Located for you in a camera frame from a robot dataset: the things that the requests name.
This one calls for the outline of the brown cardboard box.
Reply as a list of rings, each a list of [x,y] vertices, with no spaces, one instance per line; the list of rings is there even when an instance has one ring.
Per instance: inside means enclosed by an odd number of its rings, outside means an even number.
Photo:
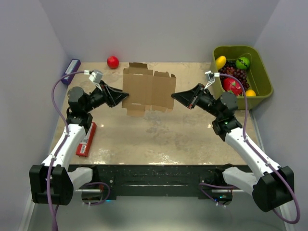
[[[122,102],[127,115],[143,117],[146,111],[171,112],[176,89],[176,76],[169,72],[148,69],[144,63],[129,63],[123,69],[123,91],[128,97]]]

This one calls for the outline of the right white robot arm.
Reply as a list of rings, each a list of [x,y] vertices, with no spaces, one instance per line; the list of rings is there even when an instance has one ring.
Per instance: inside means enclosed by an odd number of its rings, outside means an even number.
[[[215,99],[202,84],[193,89],[173,93],[171,97],[189,109],[195,106],[215,116],[214,132],[232,147],[251,169],[243,172],[227,165],[214,177],[215,185],[226,189],[232,185],[252,196],[263,212],[269,212],[293,200],[294,173],[289,167],[281,167],[269,158],[247,135],[234,113],[237,99],[225,92]]]

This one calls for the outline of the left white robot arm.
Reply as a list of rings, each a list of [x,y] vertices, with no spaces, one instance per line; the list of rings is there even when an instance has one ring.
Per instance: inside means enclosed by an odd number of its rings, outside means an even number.
[[[37,204],[68,205],[74,191],[83,185],[89,189],[99,185],[100,177],[91,168],[78,167],[68,172],[70,161],[92,125],[91,110],[103,104],[115,107],[129,96],[104,81],[89,94],[81,87],[73,87],[67,95],[69,107],[62,136],[48,157],[29,171],[32,200]]]

